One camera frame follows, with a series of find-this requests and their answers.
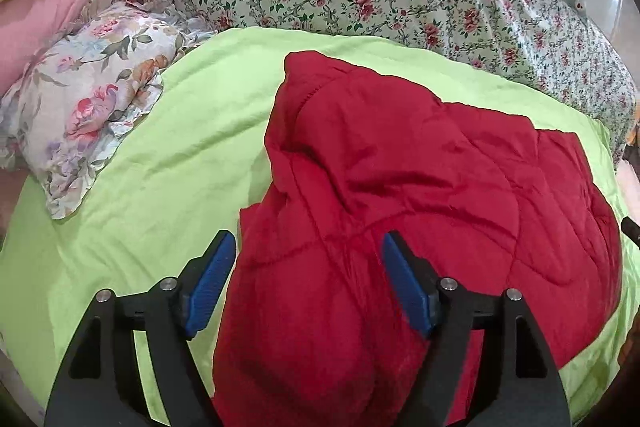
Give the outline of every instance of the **blue gripper pad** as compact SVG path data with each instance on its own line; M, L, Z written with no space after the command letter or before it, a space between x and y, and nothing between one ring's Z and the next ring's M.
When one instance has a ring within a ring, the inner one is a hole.
M189 314L184 326L184 331L189 338L195 337L209 324L213 309L216 307L235 261L236 238L232 233L225 232L218 249L189 296Z
M385 234L382 242L382 260L409 324L428 337L435 326L430 319L429 298L389 233Z

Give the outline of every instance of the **red blanket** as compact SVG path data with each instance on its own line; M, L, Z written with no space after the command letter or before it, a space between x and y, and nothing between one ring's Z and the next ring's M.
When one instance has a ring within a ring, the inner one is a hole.
M273 184L241 214L214 356L226 425L392 424L428 343L385 277L389 230L470 290L519 288L558 367L594 340L620 296L620 236L577 136L316 52L285 70L265 136Z

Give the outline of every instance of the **metal screw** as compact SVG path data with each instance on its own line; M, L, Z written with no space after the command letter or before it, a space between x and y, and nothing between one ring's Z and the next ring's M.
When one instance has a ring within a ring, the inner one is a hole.
M110 290L100 290L97 294L95 294L95 300L98 302L107 302L111 299L111 291Z
M522 292L516 288L509 288L507 290L507 297L512 301L519 301L522 299Z
M169 290L173 290L178 285L177 280L174 277L167 277L166 279L162 279L160 281L160 289L168 292Z
M452 292L458 287L458 281L452 279L451 277L445 277L440 281L440 286L448 292Z

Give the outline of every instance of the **pink fabric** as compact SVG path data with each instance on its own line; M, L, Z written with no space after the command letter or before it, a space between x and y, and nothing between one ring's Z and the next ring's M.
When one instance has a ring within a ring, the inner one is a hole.
M20 78L41 46L78 18L90 0L5 0L0 3L0 96Z
M0 169L0 236L6 233L20 197L22 186L29 173L27 171L5 171Z
M628 161L622 160L619 163L616 181L625 198L626 207L629 209L629 217L636 223L640 223L640 182Z

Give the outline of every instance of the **light green sheet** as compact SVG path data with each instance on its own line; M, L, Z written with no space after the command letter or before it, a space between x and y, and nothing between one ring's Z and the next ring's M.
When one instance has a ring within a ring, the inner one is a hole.
M0 252L0 331L23 380L41 404L94 293L146 291L202 254L218 229L238 228L238 210L270 183L264 130L287 53L318 50L459 101L528 116L537 128L576 132L596 185L618 220L626 208L614 178L606 129L529 87L379 38L330 37L263 28L213 37L164 74L165 91L124 140L80 209L52 221L36 182L26 183ZM598 340L561 371L574 418L617 371L615 362L640 303L640 263L623 240L622 301ZM211 357L221 314L191 343L212 391ZM143 384L164 419L142 341Z

